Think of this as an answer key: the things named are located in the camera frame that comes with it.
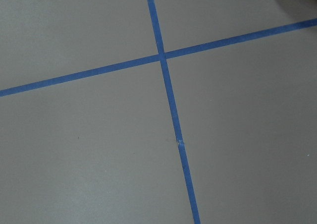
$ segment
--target blue tape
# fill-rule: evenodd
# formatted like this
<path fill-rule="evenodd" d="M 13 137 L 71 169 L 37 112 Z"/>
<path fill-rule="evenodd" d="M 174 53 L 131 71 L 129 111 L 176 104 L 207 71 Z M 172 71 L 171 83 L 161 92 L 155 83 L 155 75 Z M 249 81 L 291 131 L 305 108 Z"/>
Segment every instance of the blue tape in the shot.
<path fill-rule="evenodd" d="M 152 16 L 151 16 L 151 19 L 152 19 L 152 21 L 156 20 L 155 25 L 158 25 L 159 21 L 158 21 L 156 10 L 154 10 L 153 13 L 154 13 L 154 15 L 156 15 L 156 17 L 154 17 L 152 19 Z M 263 37 L 273 36 L 273 35 L 280 34 L 280 33 L 290 32 L 290 31 L 314 27 L 314 26 L 317 26 L 317 18 L 307 20 L 307 21 L 297 22 L 297 23 L 293 23 L 293 24 L 289 24 L 289 25 L 285 25 L 285 26 L 274 27 L 271 29 L 262 30 L 262 31 L 258 31 L 258 32 L 252 32 L 252 33 L 248 33 L 248 34 L 244 34 L 244 35 L 240 35 L 240 36 L 236 36 L 236 37 L 231 37 L 228 39 L 222 39 L 222 40 L 218 40 L 218 41 L 214 41 L 214 42 L 209 42 L 209 43 L 200 44 L 200 45 L 196 45 L 196 46 L 192 46 L 192 47 L 187 47 L 187 48 L 183 48 L 183 49 L 179 49 L 179 50 L 175 50 L 175 51 L 170 51 L 170 52 L 166 52 L 166 53 L 164 53 L 162 40 L 161 41 L 157 40 L 158 50 L 161 50 L 161 51 L 159 51 L 159 55 L 147 56 L 147 57 L 143 57 L 140 59 L 130 60 L 130 61 L 126 61 L 126 62 L 122 62 L 122 63 L 118 63 L 118 64 L 112 64 L 112 65 L 108 65 L 108 66 L 104 66 L 104 67 L 100 67 L 100 68 L 96 68 L 96 69 L 86 70 L 86 71 L 82 71 L 82 72 L 78 72 L 78 73 L 74 73 L 74 74 L 69 74 L 69 75 L 65 75 L 65 76 L 61 76 L 61 77 L 57 77 L 57 78 L 53 78 L 53 79 L 47 79 L 47 80 L 43 80 L 43 81 L 39 81 L 39 82 L 35 82 L 35 83 L 30 83 L 30 84 L 26 84 L 26 85 L 21 85 L 21 86 L 17 86 L 17 87 L 13 87 L 13 88 L 0 90 L 0 97 L 11 95 L 11 94 L 16 94 L 16 93 L 22 93 L 25 91 L 43 88 L 43 87 L 47 87 L 50 85 L 60 84 L 60 83 L 64 83 L 64 82 L 68 82 L 68 81 L 72 81 L 72 80 L 76 80 L 76 79 L 86 78 L 86 77 L 90 77 L 90 76 L 94 76 L 94 75 L 98 75 L 98 74 L 108 73 L 108 72 L 112 72 L 112 71 L 116 71 L 116 70 L 120 70 L 120 69 L 126 69 L 126 68 L 130 68 L 130 67 L 134 67 L 134 66 L 138 66 L 138 65 L 142 65 L 142 64 L 156 62 L 156 61 L 160 60 L 161 55 L 165 55 L 164 58 L 170 59 L 170 58 L 175 58 L 175 57 L 184 56 L 184 55 L 188 55 L 188 54 L 192 54 L 192 53 L 197 53 L 197 52 L 215 49 L 218 47 L 229 46 L 229 45 L 236 44 L 236 43 L 255 40 L 255 39 L 259 39 L 259 38 L 263 38 Z M 161 37 L 160 30 L 155 30 L 154 33 L 158 33 L 158 35 L 156 35 L 156 38 Z"/>
<path fill-rule="evenodd" d="M 200 44 L 200 45 L 196 45 L 192 47 L 187 47 L 187 48 L 183 48 L 183 49 L 179 49 L 179 50 L 175 50 L 171 52 L 166 52 L 165 56 L 167 59 L 175 58 L 178 56 L 184 56 L 184 55 L 188 55 L 192 53 L 202 52 L 202 51 L 206 51 L 206 50 L 210 50 L 210 49 L 214 49 L 218 47 L 224 47 L 224 46 L 228 46 L 228 45 L 232 45 L 232 44 L 236 44 L 240 42 L 251 41 L 251 40 L 255 40 L 255 39 L 259 39 L 263 37 L 273 36 L 276 34 L 281 34 L 285 32 L 295 31 L 295 30 L 304 29 L 308 27 L 314 27 L 314 26 L 317 26 L 317 18 L 307 20 L 307 21 L 297 22 L 297 23 L 293 23 L 293 24 L 289 24 L 285 26 L 274 27 L 274 28 L 266 29 L 262 31 L 252 32 L 252 33 L 244 34 L 241 36 L 236 36 L 236 37 L 222 39 L 222 40 L 218 40 L 214 42 Z"/>
<path fill-rule="evenodd" d="M 53 79 L 42 80 L 42 81 L 31 83 L 31 84 L 25 84 L 25 85 L 21 85 L 21 86 L 9 88 L 9 89 L 0 90 L 0 97 L 16 94 L 16 93 L 22 93 L 28 90 L 39 89 L 39 88 L 51 86 L 54 84 L 65 83 L 65 82 L 76 80 L 76 79 L 82 79 L 82 78 L 91 77 L 91 76 L 95 76 L 99 74 L 109 73 L 109 72 L 113 72 L 120 69 L 127 69 L 127 68 L 131 68 L 131 67 L 151 63 L 151 62 L 156 62 L 156 61 L 159 61 L 158 55 L 147 56 L 140 59 L 134 59 L 134 60 L 112 64 L 112 65 L 108 65 L 108 66 L 104 66 L 104 67 L 100 67 L 96 69 L 90 69 L 90 70 L 86 70 L 86 71 L 82 71 L 82 72 L 78 72 L 74 74 L 64 75 L 64 76 L 53 78 Z"/>
<path fill-rule="evenodd" d="M 190 175 L 185 146 L 183 143 L 182 131 L 181 131 L 180 122 L 179 122 L 179 118 L 177 114 L 177 107 L 176 107 L 172 82 L 170 80 L 170 75 L 168 71 L 168 65 L 167 65 L 165 52 L 164 52 L 164 46 L 163 46 L 163 39 L 162 39 L 162 35 L 159 28 L 159 19 L 158 19 L 154 0 L 148 0 L 148 5 L 149 5 L 149 11 L 151 16 L 154 36 L 155 36 L 155 40 L 156 40 L 156 44 L 158 48 L 158 55 L 159 55 L 159 60 L 160 60 L 161 68 L 162 68 L 162 73 L 163 73 L 163 78 L 164 78 L 164 83 L 165 83 L 165 88 L 167 93 L 167 99 L 169 103 L 170 112 L 172 115 L 175 136 L 178 142 L 179 155 L 180 155 L 182 166 L 183 166 L 189 202 L 192 209 L 194 223 L 200 224 L 200 218 L 199 218 L 198 207 L 196 203 L 193 182 Z"/>

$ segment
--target tape line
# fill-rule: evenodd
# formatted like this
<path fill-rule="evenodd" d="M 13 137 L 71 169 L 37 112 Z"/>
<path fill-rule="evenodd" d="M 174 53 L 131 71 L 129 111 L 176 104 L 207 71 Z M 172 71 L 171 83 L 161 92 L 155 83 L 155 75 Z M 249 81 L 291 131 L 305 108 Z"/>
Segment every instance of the tape line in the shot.
<path fill-rule="evenodd" d="M 9 88 L 9 89 L 0 90 L 0 97 L 8 96 L 8 95 L 16 94 L 16 93 L 22 93 L 22 92 L 33 90 L 33 89 L 39 89 L 39 88 L 43 88 L 43 87 L 47 87 L 47 86 L 51 86 L 55 84 L 65 83 L 65 82 L 69 82 L 76 79 L 82 79 L 82 78 L 91 77 L 91 76 L 95 76 L 99 74 L 113 72 L 120 69 L 127 69 L 127 68 L 131 68 L 131 67 L 135 67 L 138 65 L 143 65 L 143 64 L 147 64 L 147 63 L 151 63 L 155 61 L 159 61 L 158 55 L 143 57 L 140 59 L 134 59 L 134 60 L 112 64 L 112 65 L 108 65 L 108 66 L 104 66 L 104 67 L 100 67 L 96 69 L 85 70 L 82 72 L 64 75 L 64 76 L 53 78 L 53 79 L 42 80 L 35 83 L 30 83 L 30 84 L 25 84 L 25 85 L 21 85 L 21 86 Z"/>
<path fill-rule="evenodd" d="M 192 47 L 187 47 L 187 48 L 183 48 L 183 49 L 179 49 L 179 50 L 175 50 L 171 52 L 166 52 L 165 56 L 167 59 L 175 58 L 175 57 L 184 56 L 184 55 L 188 55 L 192 53 L 215 49 L 218 47 L 229 46 L 236 43 L 251 41 L 251 40 L 255 40 L 255 39 L 259 39 L 263 37 L 273 36 L 273 35 L 277 35 L 277 34 L 281 34 L 285 32 L 295 31 L 295 30 L 314 27 L 314 26 L 317 26 L 317 18 L 307 20 L 307 21 L 297 22 L 293 24 L 288 24 L 285 26 L 274 27 L 274 28 L 270 28 L 270 29 L 266 29 L 262 31 L 252 32 L 252 33 L 248 33 L 248 34 L 244 34 L 244 35 L 240 35 L 236 37 L 231 37 L 227 39 L 222 39 L 222 40 L 218 40 L 214 42 L 208 42 L 208 43 L 204 43 L 204 44 L 200 44 L 200 45 L 196 45 Z"/>
<path fill-rule="evenodd" d="M 169 108 L 172 115 L 175 136 L 178 142 L 178 151 L 179 151 L 179 155 L 180 155 L 182 166 L 183 166 L 183 172 L 184 172 L 189 202 L 192 209 L 193 219 L 195 224 L 200 224 L 200 218 L 199 218 L 199 212 L 198 212 L 193 182 L 190 175 L 185 145 L 183 143 L 182 132 L 181 132 L 181 127 L 180 127 L 179 118 L 177 114 L 177 107 L 176 107 L 173 87 L 172 87 L 172 83 L 171 83 L 170 75 L 168 71 L 168 65 L 167 65 L 165 52 L 164 52 L 164 46 L 163 46 L 163 39 L 162 39 L 162 35 L 159 28 L 159 19 L 158 19 L 154 0 L 148 0 L 148 5 L 149 5 L 153 31 L 155 35 L 155 40 L 156 40 L 156 44 L 158 48 L 158 55 L 159 55 L 159 60 L 160 60 L 161 68 L 162 68 Z"/>

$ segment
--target gray floor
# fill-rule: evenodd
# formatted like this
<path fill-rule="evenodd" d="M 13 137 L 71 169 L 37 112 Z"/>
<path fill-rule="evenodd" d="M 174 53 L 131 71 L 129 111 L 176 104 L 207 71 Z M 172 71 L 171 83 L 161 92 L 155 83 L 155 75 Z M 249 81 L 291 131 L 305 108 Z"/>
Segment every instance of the gray floor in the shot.
<path fill-rule="evenodd" d="M 165 51 L 317 0 L 155 0 Z M 0 90 L 158 53 L 147 0 L 0 0 Z M 317 220 L 317 27 L 168 60 L 203 224 Z M 192 224 L 159 62 L 0 98 L 0 224 Z"/>

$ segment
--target gray surface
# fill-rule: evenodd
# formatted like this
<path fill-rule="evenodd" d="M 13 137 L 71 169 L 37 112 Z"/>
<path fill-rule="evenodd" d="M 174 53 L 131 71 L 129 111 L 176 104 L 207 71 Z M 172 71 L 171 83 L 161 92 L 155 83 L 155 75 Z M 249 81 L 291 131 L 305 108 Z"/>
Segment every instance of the gray surface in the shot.
<path fill-rule="evenodd" d="M 1 224 L 192 223 L 158 63 L 0 109 Z"/>
<path fill-rule="evenodd" d="M 317 28 L 168 60 L 202 223 L 317 220 Z"/>
<path fill-rule="evenodd" d="M 166 51 L 317 17 L 317 0 L 155 0 Z"/>
<path fill-rule="evenodd" d="M 0 89 L 157 54 L 146 0 L 0 0 L 0 8 Z"/>

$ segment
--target blue painter's tape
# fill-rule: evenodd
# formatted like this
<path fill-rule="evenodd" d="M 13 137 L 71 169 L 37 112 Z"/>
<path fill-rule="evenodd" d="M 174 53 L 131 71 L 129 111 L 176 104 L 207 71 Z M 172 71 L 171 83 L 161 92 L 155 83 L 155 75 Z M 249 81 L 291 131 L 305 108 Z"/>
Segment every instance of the blue painter's tape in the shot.
<path fill-rule="evenodd" d="M 26 84 L 26 85 L 21 85 L 21 86 L 9 88 L 9 89 L 0 90 L 0 97 L 11 95 L 11 94 L 22 93 L 28 90 L 39 89 L 39 88 L 51 86 L 54 84 L 65 83 L 65 82 L 76 80 L 76 79 L 91 77 L 98 74 L 109 73 L 109 72 L 113 72 L 120 69 L 127 69 L 127 68 L 131 68 L 131 67 L 135 67 L 138 65 L 143 65 L 143 64 L 147 64 L 147 63 L 151 63 L 155 61 L 159 61 L 158 55 L 143 57 L 140 59 L 134 59 L 134 60 L 112 64 L 112 65 L 108 65 L 108 66 L 104 66 L 104 67 L 100 67 L 96 69 L 90 69 L 90 70 L 86 70 L 86 71 L 82 71 L 82 72 L 78 72 L 74 74 L 64 75 L 64 76 L 53 78 L 53 79 L 47 79 L 47 80 L 43 80 L 43 81 L 31 83 L 31 84 Z"/>
<path fill-rule="evenodd" d="M 148 5 L 149 5 L 149 11 L 151 16 L 154 36 L 155 36 L 155 40 L 156 40 L 156 44 L 158 48 L 158 55 L 159 55 L 159 60 L 160 60 L 161 68 L 162 68 L 170 113 L 172 115 L 175 136 L 178 142 L 178 150 L 179 150 L 179 154 L 180 154 L 180 158 L 181 158 L 181 162 L 183 166 L 183 172 L 184 172 L 189 202 L 192 209 L 193 219 L 195 224 L 200 224 L 200 218 L 199 218 L 198 207 L 196 203 L 194 186 L 193 186 L 192 178 L 190 175 L 185 145 L 183 143 L 182 131 L 181 131 L 180 122 L 178 118 L 172 82 L 171 82 L 169 71 L 168 71 L 168 65 L 167 65 L 165 52 L 164 52 L 164 46 L 163 46 L 163 39 L 162 39 L 162 35 L 159 28 L 159 19 L 158 19 L 154 0 L 148 0 Z"/>
<path fill-rule="evenodd" d="M 195 198 L 195 192 L 194 192 L 192 177 L 190 175 L 185 145 L 184 145 L 183 141 L 178 141 L 178 151 L 179 151 L 180 159 L 181 159 L 183 170 L 184 170 L 184 176 L 185 176 L 187 190 L 192 190 L 191 192 L 188 192 L 189 200 L 191 202 L 191 207 L 196 207 L 197 203 L 196 203 L 196 198 Z M 194 222 L 196 224 L 200 223 L 198 209 L 192 208 L 192 212 L 193 212 Z"/>
<path fill-rule="evenodd" d="M 183 49 L 179 49 L 179 50 L 175 50 L 171 52 L 166 52 L 165 56 L 167 59 L 170 59 L 170 58 L 174 58 L 178 56 L 184 56 L 184 55 L 188 55 L 192 53 L 202 52 L 202 51 L 206 51 L 206 50 L 210 50 L 210 49 L 214 49 L 218 47 L 224 47 L 224 46 L 228 46 L 228 45 L 232 45 L 232 44 L 236 44 L 240 42 L 246 42 L 250 40 L 255 40 L 255 39 L 259 39 L 263 37 L 273 36 L 276 34 L 281 34 L 285 32 L 295 31 L 295 30 L 304 29 L 308 27 L 314 27 L 314 26 L 317 26 L 317 18 L 303 21 L 303 22 L 297 22 L 297 23 L 293 23 L 293 24 L 289 24 L 285 26 L 274 27 L 271 29 L 262 30 L 258 32 L 252 32 L 252 33 L 244 34 L 241 36 L 231 37 L 231 38 L 222 39 L 222 40 L 218 40 L 214 42 L 208 42 L 205 44 L 187 47 L 187 48 L 183 48 Z"/>
<path fill-rule="evenodd" d="M 156 15 L 156 17 L 154 17 L 153 20 L 157 20 L 157 23 L 155 24 L 155 26 L 159 25 L 156 10 L 154 10 L 153 13 L 154 15 Z M 275 27 L 275 28 L 271 28 L 267 30 L 262 30 L 258 32 L 248 33 L 241 36 L 231 37 L 228 39 L 222 39 L 222 40 L 218 40 L 214 42 L 187 47 L 187 48 L 183 48 L 183 49 L 179 49 L 179 50 L 175 50 L 171 52 L 166 52 L 166 53 L 164 53 L 162 40 L 157 40 L 158 50 L 160 50 L 159 55 L 147 56 L 140 59 L 130 60 L 130 61 L 126 61 L 126 62 L 122 62 L 118 64 L 108 65 L 108 66 L 104 66 L 104 67 L 100 67 L 96 69 L 91 69 L 91 70 L 86 70 L 86 71 L 82 71 L 82 72 L 78 72 L 78 73 L 74 73 L 70 75 L 65 75 L 65 76 L 61 76 L 61 77 L 57 77 L 53 79 L 47 79 L 47 80 L 43 80 L 43 81 L 31 83 L 31 84 L 17 86 L 14 88 L 0 90 L 0 97 L 25 92 L 28 90 L 43 88 L 50 85 L 64 83 L 64 82 L 68 82 L 68 81 L 72 81 L 76 79 L 86 78 L 86 77 L 90 77 L 90 76 L 94 76 L 98 74 L 108 73 L 115 70 L 126 69 L 130 67 L 146 64 L 146 63 L 159 61 L 161 55 L 165 55 L 164 58 L 170 59 L 174 57 L 184 56 L 184 55 L 188 55 L 192 53 L 202 52 L 202 51 L 211 50 L 218 47 L 229 46 L 236 43 L 255 40 L 255 39 L 259 39 L 263 37 L 273 36 L 280 33 L 290 32 L 290 31 L 314 27 L 314 26 L 317 26 L 317 18 L 298 22 L 298 23 L 293 23 L 293 24 L 289 24 L 285 26 Z M 158 33 L 158 38 L 161 38 L 160 30 L 155 30 L 154 32 Z"/>

